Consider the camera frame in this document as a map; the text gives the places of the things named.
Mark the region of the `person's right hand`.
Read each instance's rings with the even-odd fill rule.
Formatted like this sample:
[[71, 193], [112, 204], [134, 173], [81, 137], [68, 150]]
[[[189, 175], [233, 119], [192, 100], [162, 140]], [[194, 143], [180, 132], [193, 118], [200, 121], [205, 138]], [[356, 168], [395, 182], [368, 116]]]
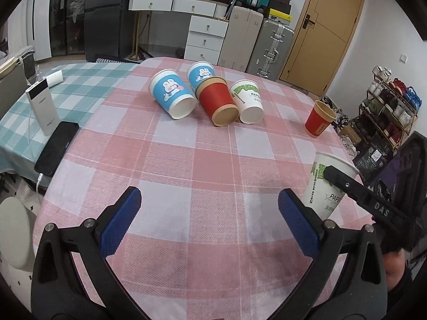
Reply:
[[387, 290], [391, 291], [403, 277], [406, 268], [405, 250], [388, 252], [383, 255]]

